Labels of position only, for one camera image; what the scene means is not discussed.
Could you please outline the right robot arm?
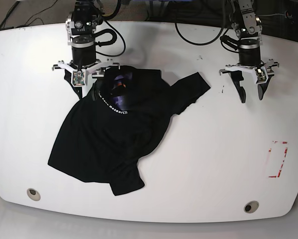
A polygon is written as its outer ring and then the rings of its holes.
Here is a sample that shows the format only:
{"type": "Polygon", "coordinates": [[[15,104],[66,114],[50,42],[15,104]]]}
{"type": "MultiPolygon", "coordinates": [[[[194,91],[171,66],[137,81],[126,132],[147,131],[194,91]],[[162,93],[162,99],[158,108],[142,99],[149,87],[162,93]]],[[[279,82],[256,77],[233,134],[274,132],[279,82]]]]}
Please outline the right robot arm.
{"type": "Polygon", "coordinates": [[[71,46],[72,60],[63,60],[53,65],[52,69],[63,69],[64,79],[72,87],[79,99],[89,91],[93,83],[103,78],[106,69],[120,67],[113,62],[112,57],[106,61],[97,58],[97,47],[110,46],[116,43],[119,33],[110,27],[97,31],[97,26],[104,21],[103,5],[98,1],[95,6],[93,0],[77,0],[74,10],[66,20],[68,45],[71,46]]]}

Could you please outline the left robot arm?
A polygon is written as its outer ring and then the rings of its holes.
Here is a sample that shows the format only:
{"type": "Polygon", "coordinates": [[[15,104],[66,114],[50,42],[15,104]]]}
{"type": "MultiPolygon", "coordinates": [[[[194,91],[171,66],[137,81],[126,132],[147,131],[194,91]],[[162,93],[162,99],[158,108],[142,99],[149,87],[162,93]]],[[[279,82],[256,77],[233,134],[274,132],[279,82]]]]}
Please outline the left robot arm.
{"type": "Polygon", "coordinates": [[[279,62],[269,59],[264,62],[261,59],[262,24],[255,14],[250,0],[232,0],[230,2],[232,13],[230,21],[237,39],[233,39],[226,33],[220,37],[220,43],[230,52],[238,54],[239,61],[235,65],[226,65],[219,70],[220,74],[228,74],[236,88],[241,103],[246,102],[246,92],[241,86],[244,80],[243,73],[252,76],[258,89],[259,100],[262,100],[268,88],[271,78],[275,75],[274,67],[279,67],[279,62]]]}

